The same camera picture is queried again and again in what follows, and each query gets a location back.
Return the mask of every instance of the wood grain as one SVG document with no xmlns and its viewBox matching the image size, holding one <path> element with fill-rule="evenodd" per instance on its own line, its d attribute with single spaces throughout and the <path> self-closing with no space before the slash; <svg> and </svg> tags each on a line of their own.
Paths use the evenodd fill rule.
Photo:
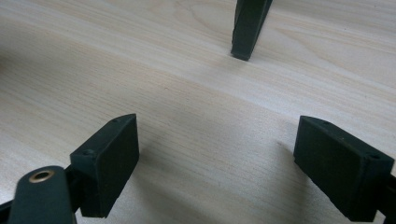
<svg viewBox="0 0 396 224">
<path fill-rule="evenodd" d="M 130 181 L 78 223 L 349 223 L 293 162 L 298 119 L 396 157 L 396 2 L 275 0 L 248 63 L 230 56 L 234 7 L 1 1 L 0 203 L 136 113 Z"/>
</svg>

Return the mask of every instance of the wooden table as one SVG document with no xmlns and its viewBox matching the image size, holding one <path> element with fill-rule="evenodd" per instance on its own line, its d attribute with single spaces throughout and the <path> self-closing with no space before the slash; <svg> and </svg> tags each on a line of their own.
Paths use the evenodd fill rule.
<svg viewBox="0 0 396 224">
<path fill-rule="evenodd" d="M 132 177 L 78 223 L 349 223 L 294 164 L 297 125 L 396 158 L 396 1 L 275 0 L 248 63 L 230 56 L 235 4 L 1 1 L 0 203 L 136 113 Z"/>
</svg>

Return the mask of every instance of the metal ring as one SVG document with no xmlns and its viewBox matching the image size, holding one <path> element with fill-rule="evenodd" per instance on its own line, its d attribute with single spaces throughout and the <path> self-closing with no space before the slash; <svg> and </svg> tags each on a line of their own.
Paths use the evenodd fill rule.
<svg viewBox="0 0 396 224">
<path fill-rule="evenodd" d="M 43 170 L 29 177 L 31 183 L 40 183 L 50 179 L 55 174 L 52 170 Z"/>
</svg>

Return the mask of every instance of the black object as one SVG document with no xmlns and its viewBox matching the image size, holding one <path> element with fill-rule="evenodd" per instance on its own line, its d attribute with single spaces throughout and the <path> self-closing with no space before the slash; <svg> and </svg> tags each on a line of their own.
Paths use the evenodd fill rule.
<svg viewBox="0 0 396 224">
<path fill-rule="evenodd" d="M 107 217 L 139 159 L 136 115 L 108 122 L 70 155 L 65 170 L 47 166 L 25 175 L 14 201 L 0 205 L 0 223 L 76 223 Z"/>
<path fill-rule="evenodd" d="M 247 61 L 273 0 L 238 0 L 236 3 L 231 54 Z"/>
<path fill-rule="evenodd" d="M 328 121 L 301 116 L 295 162 L 351 221 L 396 215 L 394 159 Z"/>
</svg>

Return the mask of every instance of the light wood tabletop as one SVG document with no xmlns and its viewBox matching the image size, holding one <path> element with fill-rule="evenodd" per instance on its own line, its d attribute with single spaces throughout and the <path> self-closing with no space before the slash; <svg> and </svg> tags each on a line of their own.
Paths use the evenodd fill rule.
<svg viewBox="0 0 396 224">
<path fill-rule="evenodd" d="M 235 5 L 0 1 L 0 203 L 136 113 L 130 180 L 78 223 L 350 223 L 294 163 L 297 125 L 396 158 L 396 1 L 275 0 L 249 62 L 230 55 Z"/>
</svg>

